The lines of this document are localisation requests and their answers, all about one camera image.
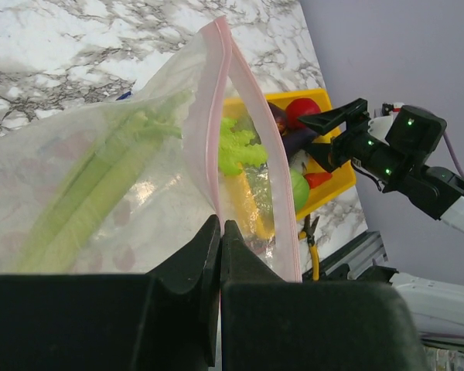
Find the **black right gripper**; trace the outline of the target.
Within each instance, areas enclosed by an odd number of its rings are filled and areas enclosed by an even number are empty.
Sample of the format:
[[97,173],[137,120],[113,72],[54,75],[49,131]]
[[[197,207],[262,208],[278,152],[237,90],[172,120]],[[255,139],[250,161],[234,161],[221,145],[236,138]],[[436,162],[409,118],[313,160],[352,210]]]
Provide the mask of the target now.
[[444,119],[420,107],[404,105],[383,139],[370,133],[368,103],[363,98],[330,111],[298,117],[318,135],[341,124],[346,130],[330,143],[309,143],[305,152],[326,172],[351,161],[383,183],[382,192],[399,192],[435,220],[464,199],[464,178],[426,161],[445,134]]

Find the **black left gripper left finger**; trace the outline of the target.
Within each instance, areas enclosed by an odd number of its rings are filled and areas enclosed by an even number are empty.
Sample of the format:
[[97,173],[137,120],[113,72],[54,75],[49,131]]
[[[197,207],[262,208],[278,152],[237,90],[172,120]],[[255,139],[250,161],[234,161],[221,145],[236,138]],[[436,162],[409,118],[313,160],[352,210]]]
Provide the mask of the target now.
[[206,370],[220,222],[145,274],[0,275],[0,370]]

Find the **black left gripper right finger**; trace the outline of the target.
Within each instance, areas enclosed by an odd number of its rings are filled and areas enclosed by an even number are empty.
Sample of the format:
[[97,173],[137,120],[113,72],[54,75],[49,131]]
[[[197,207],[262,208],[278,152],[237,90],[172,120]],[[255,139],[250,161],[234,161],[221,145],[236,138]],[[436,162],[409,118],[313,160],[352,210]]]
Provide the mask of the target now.
[[225,370],[425,370],[403,298],[357,281],[283,281],[229,220],[222,237]]

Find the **green celery stalk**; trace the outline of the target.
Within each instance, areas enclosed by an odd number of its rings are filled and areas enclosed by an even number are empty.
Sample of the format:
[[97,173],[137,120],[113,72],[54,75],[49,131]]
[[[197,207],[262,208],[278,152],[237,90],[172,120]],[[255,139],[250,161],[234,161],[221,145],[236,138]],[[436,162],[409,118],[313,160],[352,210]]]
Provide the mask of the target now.
[[[142,273],[185,243],[215,208],[188,172],[177,121],[186,93],[117,119],[69,172],[10,264],[16,274]],[[250,111],[220,121],[217,172],[225,215],[262,254],[274,237],[266,148]]]

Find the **clear zip top bag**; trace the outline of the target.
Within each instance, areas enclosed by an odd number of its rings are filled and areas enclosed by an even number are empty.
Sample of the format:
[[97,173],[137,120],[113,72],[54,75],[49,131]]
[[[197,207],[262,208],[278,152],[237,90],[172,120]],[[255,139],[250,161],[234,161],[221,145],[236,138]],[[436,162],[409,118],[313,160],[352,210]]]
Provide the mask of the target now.
[[150,271],[210,216],[300,280],[285,150],[225,18],[131,97],[0,138],[0,274]]

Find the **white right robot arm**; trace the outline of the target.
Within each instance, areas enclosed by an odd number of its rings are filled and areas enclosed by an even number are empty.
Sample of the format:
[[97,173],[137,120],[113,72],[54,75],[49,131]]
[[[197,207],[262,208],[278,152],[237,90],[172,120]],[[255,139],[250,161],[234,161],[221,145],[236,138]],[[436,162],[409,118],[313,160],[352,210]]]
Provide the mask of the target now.
[[[398,193],[452,235],[438,245],[436,257],[463,252],[464,174],[459,168],[429,165],[428,158],[447,138],[445,119],[410,104],[384,104],[369,114],[359,98],[342,107],[298,118],[323,136],[343,125],[327,143],[305,150],[327,172],[352,165],[383,194]],[[464,285],[425,279],[389,267],[372,267],[362,279],[383,281],[395,289],[423,339],[464,345]]]

